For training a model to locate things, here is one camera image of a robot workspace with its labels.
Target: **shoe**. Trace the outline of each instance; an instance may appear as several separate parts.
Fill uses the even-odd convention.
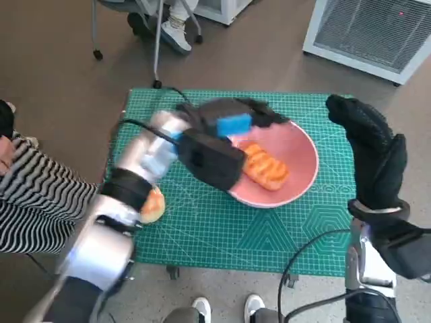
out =
[[[33,148],[39,148],[39,140],[36,137],[26,137],[27,141],[33,146]]]
[[[198,297],[193,302],[192,307],[199,311],[205,318],[205,323],[211,323],[211,306],[209,305],[208,299],[204,297]]]
[[[251,294],[245,301],[244,322],[250,323],[250,317],[259,309],[265,308],[265,303],[259,295]]]
[[[185,37],[185,23],[170,17],[162,24],[161,37],[177,52],[187,55],[191,52],[191,46]]]

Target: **table leg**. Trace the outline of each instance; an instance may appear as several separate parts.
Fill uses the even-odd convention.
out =
[[[287,274],[283,281],[283,284],[289,288],[295,288],[295,283],[299,281],[299,275],[297,274]]]
[[[171,280],[174,281],[174,280],[180,278],[180,267],[173,266],[173,265],[169,264],[166,266],[166,271],[168,272]]]

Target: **robotic arm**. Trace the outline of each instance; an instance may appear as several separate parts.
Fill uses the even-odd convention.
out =
[[[355,162],[356,199],[346,254],[345,287],[371,289],[395,307],[396,275],[414,279],[431,271],[431,236],[408,222],[408,203],[398,198],[407,165],[405,137],[393,135],[385,118],[356,99],[330,96],[329,119],[346,130]],[[379,295],[361,293],[346,300],[346,322],[398,322]]]
[[[24,322],[91,322],[133,265],[140,209],[171,163],[178,158],[199,180],[229,190],[240,178],[245,156],[226,136],[287,121],[250,99],[220,99],[200,109],[183,104],[176,112],[153,115],[149,128],[169,141],[144,130],[130,142],[64,248],[54,287]]]
[[[405,139],[393,137],[384,118],[357,100],[331,96],[327,107],[329,118],[346,129],[355,159],[346,289],[380,291],[395,305],[396,273],[411,279],[431,269],[431,259],[423,257],[431,251],[430,234],[405,221],[409,205],[397,198],[407,163]],[[197,179],[229,190],[241,175],[244,153],[226,136],[283,122],[288,119],[251,99],[220,99],[200,109],[183,104],[153,115],[151,129],[169,140],[144,130],[130,142],[65,247],[54,287],[24,322],[91,322],[133,265],[140,208],[171,163],[179,159]],[[363,293],[346,301],[345,322],[396,320],[381,297]]]

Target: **chair leg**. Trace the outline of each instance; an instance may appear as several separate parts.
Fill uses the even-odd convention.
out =
[[[190,9],[190,7],[189,7],[189,4],[188,4],[188,3],[187,3],[187,1],[185,1],[185,0],[180,0],[180,1],[181,1],[181,3],[184,5],[184,8],[187,10],[187,13],[189,14],[190,18],[193,20],[193,23],[195,24],[196,29],[197,29],[197,34],[198,34],[198,36],[201,36],[201,35],[202,35],[201,25],[200,25],[200,24],[199,24],[199,22],[197,21],[196,16],[195,16],[195,14],[193,13],[193,11],[191,11],[191,9]]]
[[[92,0],[92,44],[93,44],[93,55],[98,61],[103,59],[103,54],[99,50],[97,43],[97,0]]]
[[[162,16],[163,16],[163,4],[164,0],[159,0],[159,10],[157,15],[157,32],[156,32],[156,48],[154,51],[154,83],[153,87],[160,89],[162,87],[162,82],[159,80],[158,66],[159,66],[159,53],[160,53],[160,34],[162,31]]]

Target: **chair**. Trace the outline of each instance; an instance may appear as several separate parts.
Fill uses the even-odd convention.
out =
[[[137,34],[136,30],[136,16],[142,19],[143,24],[146,28],[150,29],[148,25],[148,18],[157,15],[157,32],[156,32],[156,47],[154,51],[154,82],[153,88],[160,89],[162,87],[162,82],[159,79],[158,75],[158,65],[159,65],[159,52],[160,52],[160,32],[162,29],[162,16],[163,16],[163,6],[165,0],[92,0],[92,44],[93,44],[93,55],[96,60],[101,61],[103,59],[103,54],[100,52],[98,43],[97,43],[97,8],[96,2],[99,2],[103,6],[119,11],[119,12],[128,12],[129,17],[127,19],[129,25],[132,27],[133,33]],[[187,12],[189,13],[191,19],[197,28],[197,36],[195,42],[197,44],[201,44],[203,42],[201,26],[197,21],[195,15],[191,11],[189,5],[185,0],[180,0]]]

